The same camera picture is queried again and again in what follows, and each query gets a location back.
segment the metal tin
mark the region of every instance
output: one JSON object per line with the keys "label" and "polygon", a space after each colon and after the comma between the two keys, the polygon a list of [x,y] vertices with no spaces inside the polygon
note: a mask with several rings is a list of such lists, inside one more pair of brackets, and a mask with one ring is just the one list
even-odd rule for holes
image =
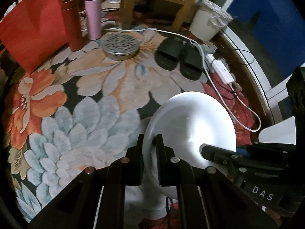
{"label": "metal tin", "polygon": [[137,53],[139,45],[139,41],[134,37],[117,33],[109,34],[102,44],[102,49],[108,58],[122,61],[132,58]]}

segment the white plastic cup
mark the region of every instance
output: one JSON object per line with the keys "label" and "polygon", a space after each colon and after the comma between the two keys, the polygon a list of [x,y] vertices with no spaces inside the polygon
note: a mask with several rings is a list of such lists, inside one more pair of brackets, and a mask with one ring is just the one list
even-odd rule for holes
{"label": "white plastic cup", "polygon": [[209,0],[200,0],[200,8],[189,28],[190,32],[202,41],[210,41],[220,29],[233,20],[232,16]]}

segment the beige flower pattern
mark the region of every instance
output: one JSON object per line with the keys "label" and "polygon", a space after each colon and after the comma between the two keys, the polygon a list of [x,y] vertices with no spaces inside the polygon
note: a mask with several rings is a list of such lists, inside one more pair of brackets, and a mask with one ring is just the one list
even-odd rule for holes
{"label": "beige flower pattern", "polygon": [[81,76],[76,83],[79,95],[92,96],[100,91],[103,96],[113,95],[122,113],[145,106],[150,100],[149,93],[162,105],[182,90],[204,92],[199,81],[188,80],[180,74],[179,66],[167,71],[156,64],[153,55],[164,36],[149,30],[143,34],[129,34],[140,42],[140,49],[134,58],[111,60],[99,48],[68,64],[68,75]]}

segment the red thermos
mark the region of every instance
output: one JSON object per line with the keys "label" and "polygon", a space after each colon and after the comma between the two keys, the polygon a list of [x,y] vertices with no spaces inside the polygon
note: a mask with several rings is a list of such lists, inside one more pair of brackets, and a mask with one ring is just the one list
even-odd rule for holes
{"label": "red thermos", "polygon": [[69,47],[73,52],[78,51],[84,46],[78,15],[78,0],[64,0],[60,6]]}

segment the light blue flower pattern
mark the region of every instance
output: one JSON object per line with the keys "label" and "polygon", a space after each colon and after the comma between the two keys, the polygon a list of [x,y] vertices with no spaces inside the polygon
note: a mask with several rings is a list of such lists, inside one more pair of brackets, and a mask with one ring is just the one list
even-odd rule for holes
{"label": "light blue flower pattern", "polygon": [[41,211],[42,207],[37,198],[23,183],[21,183],[21,191],[17,188],[15,188],[15,191],[17,193],[17,206],[25,220],[30,222]]}
{"label": "light blue flower pattern", "polygon": [[62,106],[54,118],[42,118],[42,135],[31,134],[30,149],[24,153],[31,166],[27,179],[36,186],[36,198],[42,207],[86,166],[103,168],[124,156],[127,146],[136,143],[136,138],[129,135],[139,125],[137,110],[120,114],[114,96],[98,102],[85,97],[73,114]]}

